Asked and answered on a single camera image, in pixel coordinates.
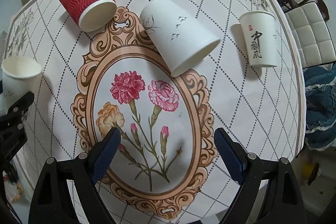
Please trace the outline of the white paper cup with birds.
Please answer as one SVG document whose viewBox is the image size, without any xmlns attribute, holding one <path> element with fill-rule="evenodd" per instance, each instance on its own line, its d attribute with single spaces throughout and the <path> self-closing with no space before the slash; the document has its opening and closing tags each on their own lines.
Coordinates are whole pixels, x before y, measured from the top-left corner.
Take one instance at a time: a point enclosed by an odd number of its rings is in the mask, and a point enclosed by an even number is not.
<svg viewBox="0 0 336 224">
<path fill-rule="evenodd" d="M 139 20 L 172 77 L 200 63 L 221 41 L 171 0 L 151 1 L 141 11 Z"/>
</svg>

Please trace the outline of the cream padded chair right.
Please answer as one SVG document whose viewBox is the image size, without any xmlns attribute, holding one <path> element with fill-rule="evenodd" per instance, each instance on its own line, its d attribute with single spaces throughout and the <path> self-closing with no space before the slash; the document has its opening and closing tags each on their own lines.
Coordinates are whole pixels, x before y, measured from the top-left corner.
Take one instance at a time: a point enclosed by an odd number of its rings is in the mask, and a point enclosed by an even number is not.
<svg viewBox="0 0 336 224">
<path fill-rule="evenodd" d="M 335 62 L 335 46 L 315 2 L 285 13 L 303 68 Z"/>
</svg>

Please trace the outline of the floral patterned tablecloth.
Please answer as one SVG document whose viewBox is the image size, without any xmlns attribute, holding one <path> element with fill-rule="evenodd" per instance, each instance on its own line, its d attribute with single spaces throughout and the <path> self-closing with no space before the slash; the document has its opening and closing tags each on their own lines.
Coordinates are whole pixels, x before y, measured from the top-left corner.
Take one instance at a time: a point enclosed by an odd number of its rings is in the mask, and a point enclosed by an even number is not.
<svg viewBox="0 0 336 224">
<path fill-rule="evenodd" d="M 5 55 L 42 73 L 15 162 L 31 194 L 45 161 L 88 152 L 112 126 L 121 148 L 97 189 L 118 223 L 188 223 L 226 210 L 238 184 L 214 145 L 222 127 L 262 159 L 289 160 L 305 129 L 301 64 L 276 0 L 171 0 L 220 39 L 201 63 L 171 77 L 139 17 L 153 0 L 116 0 L 117 13 L 86 33 L 59 0 L 31 0 L 9 25 Z M 239 18 L 276 18 L 278 65 L 249 65 Z"/>
</svg>

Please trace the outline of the white cup with calligraphy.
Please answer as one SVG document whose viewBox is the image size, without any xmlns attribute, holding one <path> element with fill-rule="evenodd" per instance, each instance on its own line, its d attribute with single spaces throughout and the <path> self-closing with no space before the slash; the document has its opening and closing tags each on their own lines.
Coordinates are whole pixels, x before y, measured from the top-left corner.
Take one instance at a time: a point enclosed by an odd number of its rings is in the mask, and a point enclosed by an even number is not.
<svg viewBox="0 0 336 224">
<path fill-rule="evenodd" d="M 239 18 L 249 65 L 274 68 L 278 65 L 276 18 L 266 11 L 246 12 Z"/>
</svg>

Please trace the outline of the teal ruffled blanket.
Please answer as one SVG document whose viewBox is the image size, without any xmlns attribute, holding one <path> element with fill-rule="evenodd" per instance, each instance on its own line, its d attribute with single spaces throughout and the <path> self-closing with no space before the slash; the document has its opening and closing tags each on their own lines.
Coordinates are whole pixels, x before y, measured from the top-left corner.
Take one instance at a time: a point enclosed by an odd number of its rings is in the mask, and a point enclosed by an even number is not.
<svg viewBox="0 0 336 224">
<path fill-rule="evenodd" d="M 335 64 L 303 70 L 306 97 L 305 144 L 323 151 L 335 142 Z"/>
</svg>

